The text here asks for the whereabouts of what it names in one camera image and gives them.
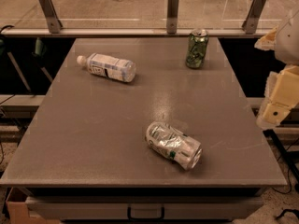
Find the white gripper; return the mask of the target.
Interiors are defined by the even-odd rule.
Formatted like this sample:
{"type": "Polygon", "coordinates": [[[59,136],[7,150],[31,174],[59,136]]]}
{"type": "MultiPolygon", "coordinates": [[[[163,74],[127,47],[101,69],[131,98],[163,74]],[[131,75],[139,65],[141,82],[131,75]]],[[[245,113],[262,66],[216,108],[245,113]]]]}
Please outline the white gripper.
{"type": "Polygon", "coordinates": [[[287,64],[279,73],[271,71],[256,123],[263,130],[277,127],[299,104],[299,7],[293,7],[277,27],[259,38],[254,48],[268,51],[287,64]]]}

